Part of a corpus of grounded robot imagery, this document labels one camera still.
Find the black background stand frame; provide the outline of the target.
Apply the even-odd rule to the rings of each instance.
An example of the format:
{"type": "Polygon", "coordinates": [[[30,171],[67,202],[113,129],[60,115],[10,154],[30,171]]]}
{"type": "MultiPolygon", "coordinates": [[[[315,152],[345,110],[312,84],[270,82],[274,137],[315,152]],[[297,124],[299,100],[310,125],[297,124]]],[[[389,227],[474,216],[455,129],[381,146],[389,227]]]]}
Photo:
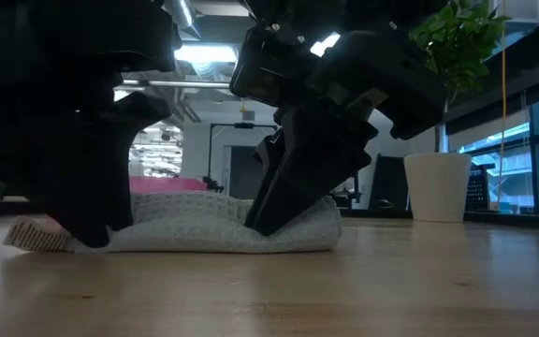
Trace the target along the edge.
{"type": "Polygon", "coordinates": [[[236,128],[236,129],[254,129],[254,128],[258,127],[258,128],[270,128],[273,131],[278,130],[277,125],[256,125],[256,124],[246,123],[246,122],[238,122],[238,123],[234,123],[234,124],[218,124],[218,123],[210,124],[208,166],[207,166],[207,175],[205,176],[205,178],[207,178],[208,180],[212,180],[212,178],[211,178],[211,160],[212,160],[212,153],[213,153],[212,143],[213,143],[213,140],[214,140],[213,129],[216,126],[233,127],[233,128],[236,128]]]}

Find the black perforated panel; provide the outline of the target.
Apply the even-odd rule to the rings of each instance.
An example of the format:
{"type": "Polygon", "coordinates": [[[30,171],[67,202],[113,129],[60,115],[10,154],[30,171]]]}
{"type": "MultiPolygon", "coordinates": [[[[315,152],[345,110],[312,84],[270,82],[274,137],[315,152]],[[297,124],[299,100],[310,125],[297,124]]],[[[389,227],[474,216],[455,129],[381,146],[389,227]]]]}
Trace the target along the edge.
{"type": "Polygon", "coordinates": [[[471,165],[465,210],[487,211],[489,209],[488,170],[494,164],[471,165]]]}

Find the bright ceiling light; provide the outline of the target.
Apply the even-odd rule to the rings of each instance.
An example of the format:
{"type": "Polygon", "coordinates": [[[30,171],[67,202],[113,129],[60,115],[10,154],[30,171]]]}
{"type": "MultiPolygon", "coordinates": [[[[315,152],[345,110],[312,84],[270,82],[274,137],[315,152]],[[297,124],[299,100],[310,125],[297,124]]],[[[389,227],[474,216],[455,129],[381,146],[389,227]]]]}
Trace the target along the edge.
{"type": "Polygon", "coordinates": [[[176,60],[195,64],[235,63],[238,59],[233,48],[223,45],[183,45],[173,55],[176,60]]]}

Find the green leafy plant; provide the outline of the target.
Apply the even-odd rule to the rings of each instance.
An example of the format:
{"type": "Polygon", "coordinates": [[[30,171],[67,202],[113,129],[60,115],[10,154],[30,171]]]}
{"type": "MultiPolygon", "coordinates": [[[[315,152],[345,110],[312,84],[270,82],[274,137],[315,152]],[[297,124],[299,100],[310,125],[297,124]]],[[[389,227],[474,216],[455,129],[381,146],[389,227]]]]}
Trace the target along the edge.
{"type": "Polygon", "coordinates": [[[425,66],[446,88],[448,109],[460,94],[482,90],[480,80],[489,74],[485,60],[500,42],[509,18],[491,9],[488,0],[447,0],[409,33],[427,54],[425,66]]]}

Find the white cup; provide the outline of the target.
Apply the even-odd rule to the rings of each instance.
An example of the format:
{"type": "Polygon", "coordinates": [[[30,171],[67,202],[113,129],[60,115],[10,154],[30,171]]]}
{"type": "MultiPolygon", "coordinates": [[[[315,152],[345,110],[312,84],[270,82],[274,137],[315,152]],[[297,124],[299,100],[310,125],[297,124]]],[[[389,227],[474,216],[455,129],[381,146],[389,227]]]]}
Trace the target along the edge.
{"type": "Polygon", "coordinates": [[[410,154],[403,158],[413,218],[461,223],[472,158],[468,154],[410,154]]]}

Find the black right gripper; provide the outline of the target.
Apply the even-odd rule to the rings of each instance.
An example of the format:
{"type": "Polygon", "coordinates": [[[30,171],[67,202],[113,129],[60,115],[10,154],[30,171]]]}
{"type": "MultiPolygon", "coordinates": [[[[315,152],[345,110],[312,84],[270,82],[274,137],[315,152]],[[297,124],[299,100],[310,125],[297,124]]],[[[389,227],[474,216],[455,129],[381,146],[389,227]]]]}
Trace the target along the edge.
{"type": "Polygon", "coordinates": [[[290,23],[306,45],[299,76],[274,107],[284,155],[244,225],[263,236],[284,227],[371,163],[373,110],[410,139],[443,115],[445,88],[409,38],[446,0],[245,0],[255,24],[290,23]]]}

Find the grey microfiber towel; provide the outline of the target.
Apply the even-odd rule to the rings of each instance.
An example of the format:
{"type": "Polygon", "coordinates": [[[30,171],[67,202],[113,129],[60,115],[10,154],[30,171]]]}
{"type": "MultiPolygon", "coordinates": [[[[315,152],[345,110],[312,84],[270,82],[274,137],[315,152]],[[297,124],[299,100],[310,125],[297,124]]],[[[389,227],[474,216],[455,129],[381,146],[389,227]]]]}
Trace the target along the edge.
{"type": "Polygon", "coordinates": [[[250,200],[213,192],[134,194],[134,224],[109,232],[109,243],[91,248],[51,220],[18,216],[4,245],[27,252],[202,252],[276,254],[329,251],[342,235],[342,218],[330,197],[265,237],[246,227],[250,200]]]}

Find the red plastic basket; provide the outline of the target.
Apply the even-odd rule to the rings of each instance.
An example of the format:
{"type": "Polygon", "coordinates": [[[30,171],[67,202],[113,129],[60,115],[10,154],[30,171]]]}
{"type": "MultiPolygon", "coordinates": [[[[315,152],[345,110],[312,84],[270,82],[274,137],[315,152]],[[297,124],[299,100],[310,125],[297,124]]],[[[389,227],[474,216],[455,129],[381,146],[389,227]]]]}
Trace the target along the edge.
{"type": "Polygon", "coordinates": [[[197,179],[157,178],[146,176],[130,176],[129,186],[132,193],[139,194],[208,190],[208,186],[197,179]]]}

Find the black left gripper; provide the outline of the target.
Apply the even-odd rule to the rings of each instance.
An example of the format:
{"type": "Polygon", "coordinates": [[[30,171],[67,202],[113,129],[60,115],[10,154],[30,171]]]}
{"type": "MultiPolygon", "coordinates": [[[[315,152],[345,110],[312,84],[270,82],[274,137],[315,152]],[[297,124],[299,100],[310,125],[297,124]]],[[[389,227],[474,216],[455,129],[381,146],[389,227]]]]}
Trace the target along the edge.
{"type": "Polygon", "coordinates": [[[181,39],[165,0],[0,0],[0,117],[114,106],[109,227],[133,225],[129,151],[171,115],[141,93],[114,101],[124,73],[175,68],[181,39]]]}

